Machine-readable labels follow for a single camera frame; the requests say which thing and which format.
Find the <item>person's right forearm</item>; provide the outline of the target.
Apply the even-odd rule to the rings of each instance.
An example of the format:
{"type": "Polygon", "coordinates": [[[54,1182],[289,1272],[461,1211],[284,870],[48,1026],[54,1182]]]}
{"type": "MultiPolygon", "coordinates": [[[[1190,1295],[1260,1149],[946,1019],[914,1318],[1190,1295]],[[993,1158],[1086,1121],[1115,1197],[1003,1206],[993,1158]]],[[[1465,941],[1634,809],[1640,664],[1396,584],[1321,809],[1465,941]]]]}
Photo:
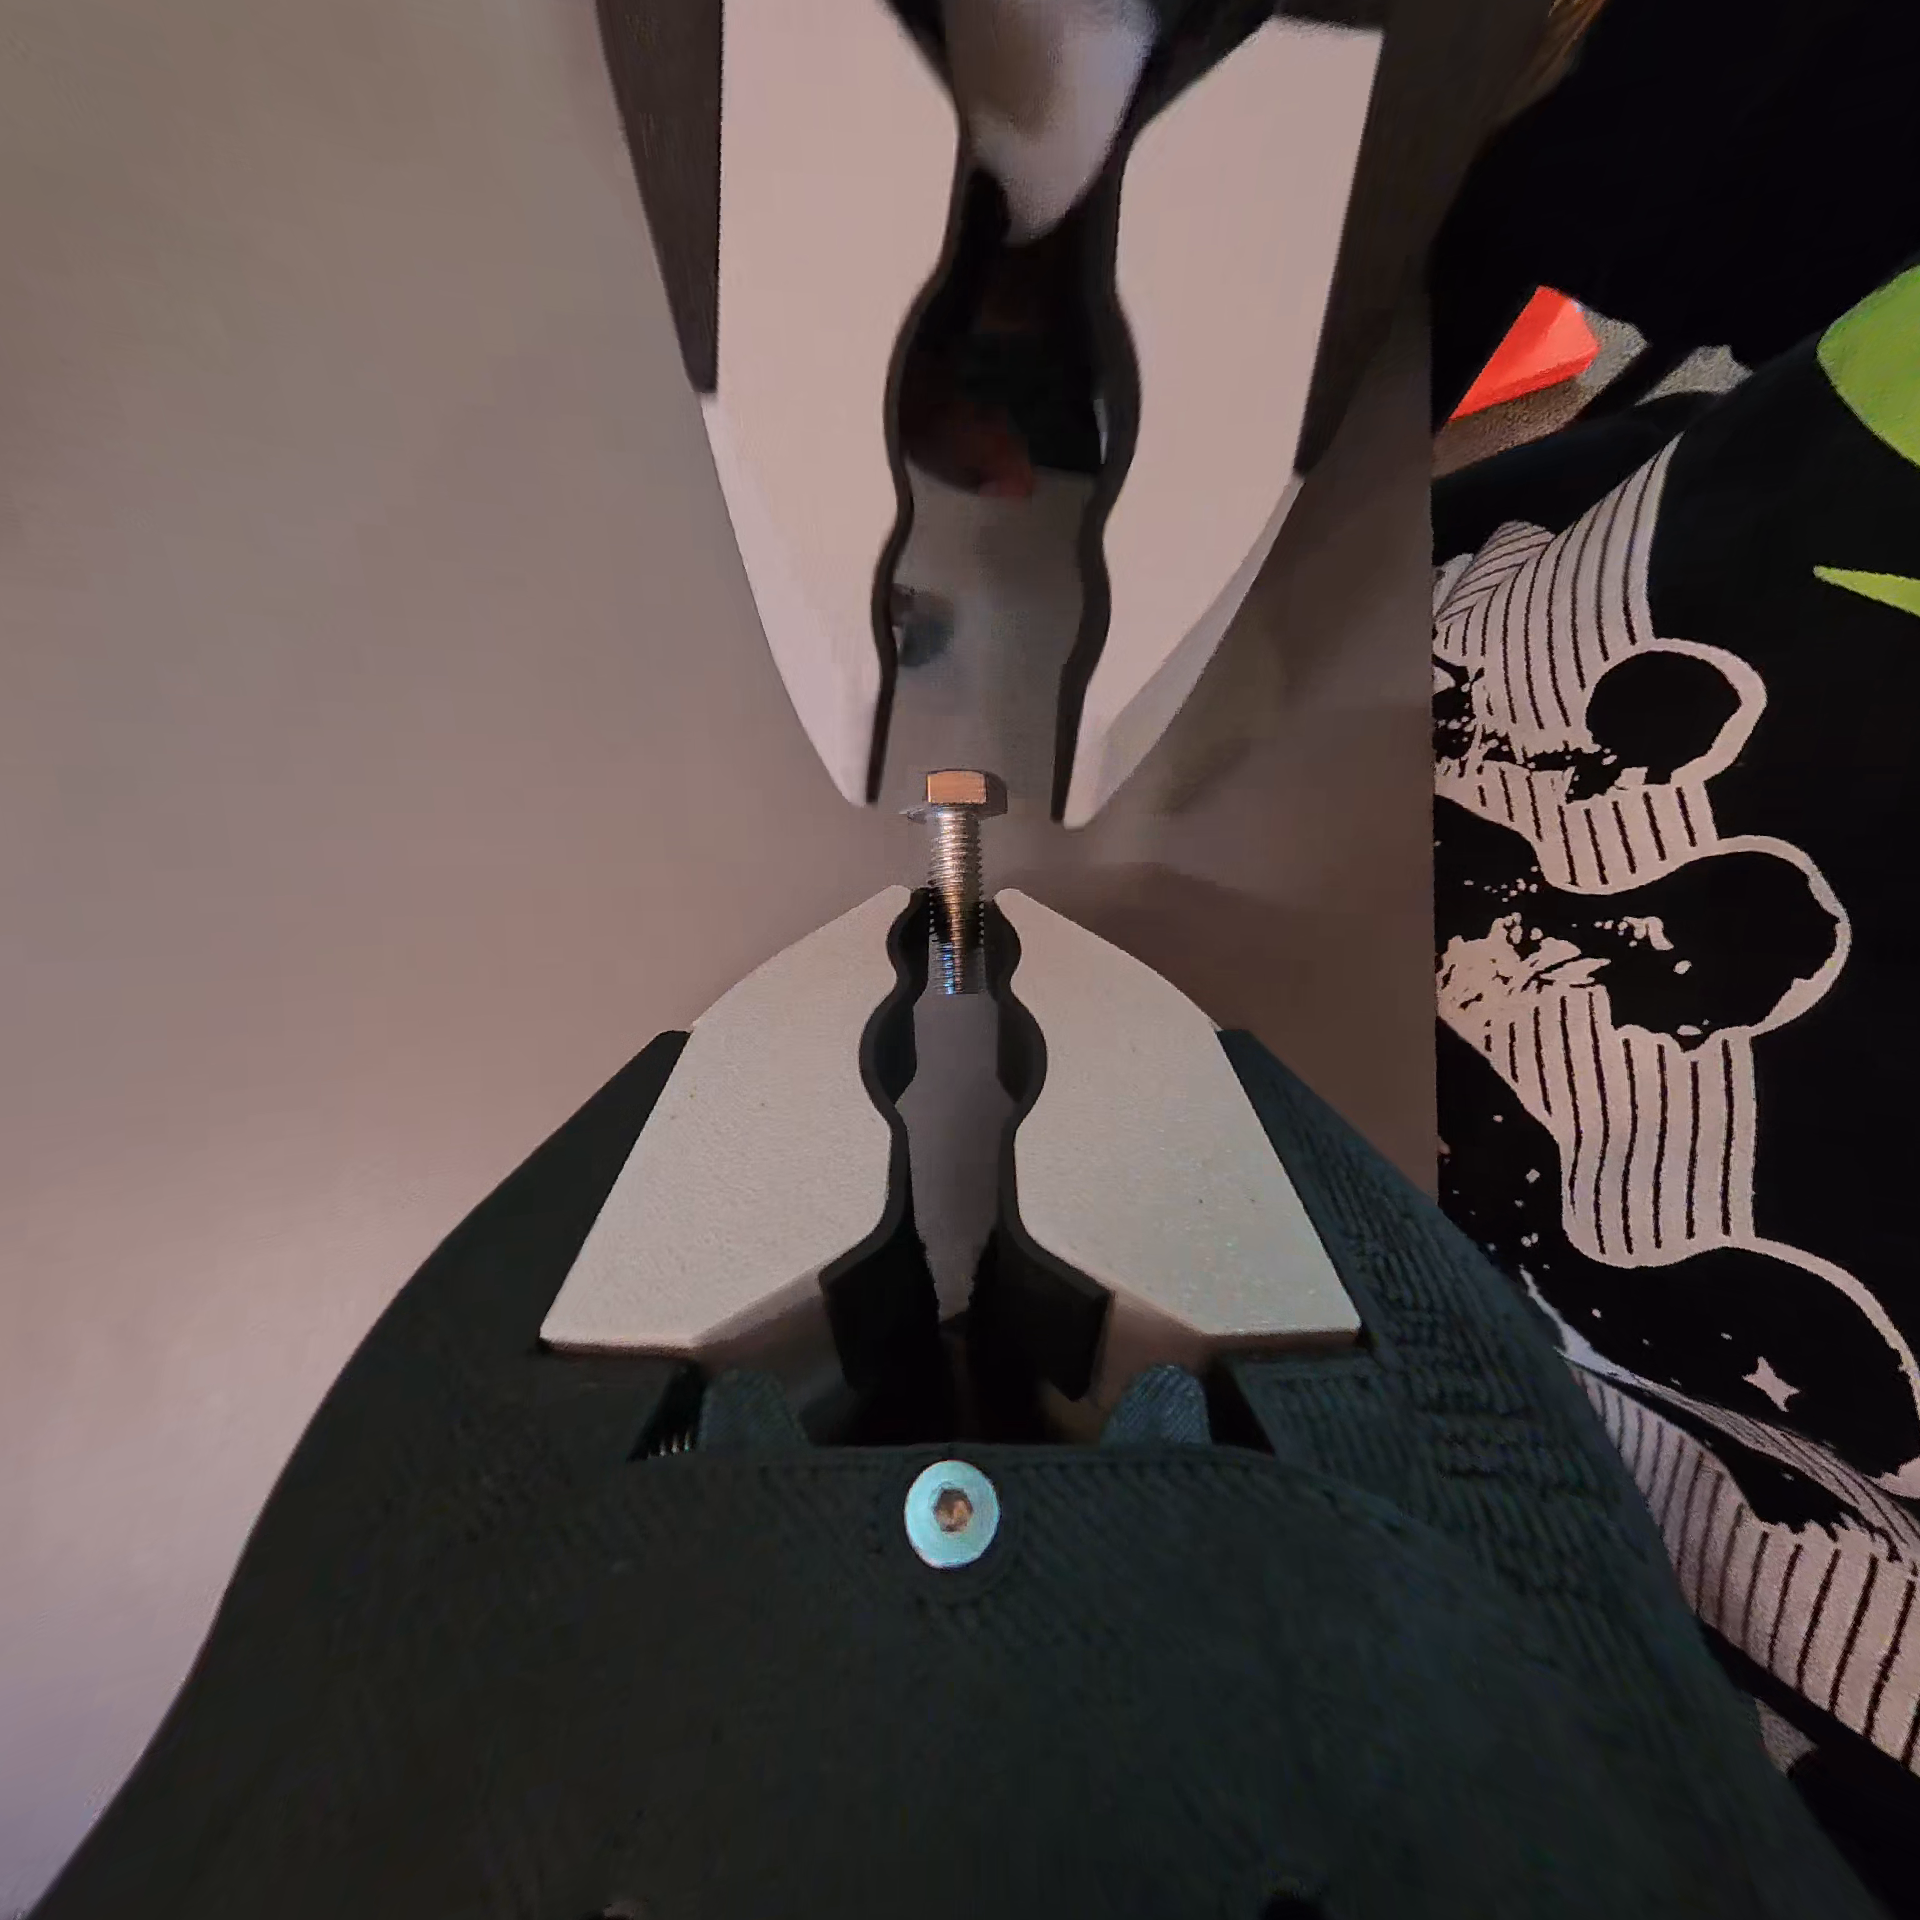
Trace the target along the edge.
{"type": "Polygon", "coordinates": [[[1433,425],[1533,289],[1758,367],[1920,250],[1909,0],[1612,0],[1429,253],[1433,425]]]}

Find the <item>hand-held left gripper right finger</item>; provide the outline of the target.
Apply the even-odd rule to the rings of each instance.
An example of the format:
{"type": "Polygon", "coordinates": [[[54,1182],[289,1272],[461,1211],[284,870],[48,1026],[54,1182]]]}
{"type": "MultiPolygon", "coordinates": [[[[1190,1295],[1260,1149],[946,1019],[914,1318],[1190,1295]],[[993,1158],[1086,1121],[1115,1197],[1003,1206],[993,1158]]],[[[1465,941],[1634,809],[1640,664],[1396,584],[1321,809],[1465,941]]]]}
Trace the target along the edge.
{"type": "Polygon", "coordinates": [[[1220,1026],[1130,949],[1007,886],[986,994],[1012,1121],[981,1329],[1044,1394],[1109,1408],[1152,1363],[1360,1348],[1360,1307],[1220,1026]]]}

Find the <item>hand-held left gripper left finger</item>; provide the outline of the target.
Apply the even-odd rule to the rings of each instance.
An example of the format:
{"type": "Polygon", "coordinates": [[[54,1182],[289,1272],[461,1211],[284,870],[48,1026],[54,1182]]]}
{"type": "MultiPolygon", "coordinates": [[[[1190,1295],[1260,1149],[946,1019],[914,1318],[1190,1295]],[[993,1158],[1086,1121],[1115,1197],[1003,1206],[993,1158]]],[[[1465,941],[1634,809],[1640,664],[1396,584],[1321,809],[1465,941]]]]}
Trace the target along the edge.
{"type": "Polygon", "coordinates": [[[768,1371],[859,1402],[918,1357],[918,891],[883,886],[712,1003],[620,1165],[542,1348],[768,1371]]]}

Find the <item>person's printed black shirt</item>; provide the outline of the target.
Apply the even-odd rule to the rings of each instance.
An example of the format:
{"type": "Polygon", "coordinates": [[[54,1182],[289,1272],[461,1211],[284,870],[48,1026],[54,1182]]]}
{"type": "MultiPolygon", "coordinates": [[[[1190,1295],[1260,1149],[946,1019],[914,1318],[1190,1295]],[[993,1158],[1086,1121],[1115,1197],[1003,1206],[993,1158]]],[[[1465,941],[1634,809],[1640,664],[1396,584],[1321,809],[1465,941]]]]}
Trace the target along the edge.
{"type": "Polygon", "coordinates": [[[1914,1779],[1920,289],[1433,489],[1439,1189],[1702,1630],[1914,1779]]]}

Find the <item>person's right hand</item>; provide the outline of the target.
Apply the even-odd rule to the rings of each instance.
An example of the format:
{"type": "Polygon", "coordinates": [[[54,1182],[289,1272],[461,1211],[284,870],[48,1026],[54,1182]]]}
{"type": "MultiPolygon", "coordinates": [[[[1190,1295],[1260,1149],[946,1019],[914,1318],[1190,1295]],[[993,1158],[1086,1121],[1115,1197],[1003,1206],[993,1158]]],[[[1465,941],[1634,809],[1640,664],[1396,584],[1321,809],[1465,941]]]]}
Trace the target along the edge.
{"type": "Polygon", "coordinates": [[[935,397],[898,414],[898,447],[914,469],[950,492],[1029,501],[1031,460],[1016,423],[968,397],[935,397]]]}

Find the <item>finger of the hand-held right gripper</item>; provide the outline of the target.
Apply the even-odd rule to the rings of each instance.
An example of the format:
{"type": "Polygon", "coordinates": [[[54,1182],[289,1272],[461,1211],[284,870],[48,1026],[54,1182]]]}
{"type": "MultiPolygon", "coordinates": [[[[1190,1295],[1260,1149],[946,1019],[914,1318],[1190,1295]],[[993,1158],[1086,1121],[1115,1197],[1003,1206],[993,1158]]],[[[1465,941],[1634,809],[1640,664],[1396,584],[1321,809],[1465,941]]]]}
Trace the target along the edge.
{"type": "Polygon", "coordinates": [[[1115,420],[1085,525],[1051,818],[1086,829],[1190,705],[1301,498],[1377,25],[1265,14],[1115,152],[1115,420]]]}
{"type": "Polygon", "coordinates": [[[893,363],[941,274],[958,118],[891,4],[728,0],[715,133],[706,447],[785,699],[870,804],[909,525],[893,363]]]}

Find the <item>orange red object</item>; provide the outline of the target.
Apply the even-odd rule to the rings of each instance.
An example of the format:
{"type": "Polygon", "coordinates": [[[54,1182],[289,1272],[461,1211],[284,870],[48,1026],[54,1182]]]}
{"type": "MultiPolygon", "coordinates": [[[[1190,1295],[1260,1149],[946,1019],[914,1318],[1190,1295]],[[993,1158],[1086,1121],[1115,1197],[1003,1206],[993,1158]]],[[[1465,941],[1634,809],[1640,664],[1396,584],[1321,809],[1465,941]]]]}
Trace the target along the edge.
{"type": "Polygon", "coordinates": [[[1543,287],[1528,296],[1491,358],[1472,372],[1472,384],[1450,408],[1450,423],[1580,381],[1594,358],[1600,334],[1582,307],[1543,287]]]}

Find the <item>long steel hex bolt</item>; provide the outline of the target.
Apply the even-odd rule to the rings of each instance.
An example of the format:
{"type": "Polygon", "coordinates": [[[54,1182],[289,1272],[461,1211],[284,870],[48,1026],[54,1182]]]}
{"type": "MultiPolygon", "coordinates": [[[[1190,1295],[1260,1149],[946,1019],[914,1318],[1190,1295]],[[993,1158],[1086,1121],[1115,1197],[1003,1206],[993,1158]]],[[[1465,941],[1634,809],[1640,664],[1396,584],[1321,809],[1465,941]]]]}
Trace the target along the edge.
{"type": "Polygon", "coordinates": [[[986,977],[981,832],[1003,812],[1003,777],[968,767],[929,773],[923,800],[898,812],[929,835],[929,945],[941,999],[975,999],[986,977]]]}

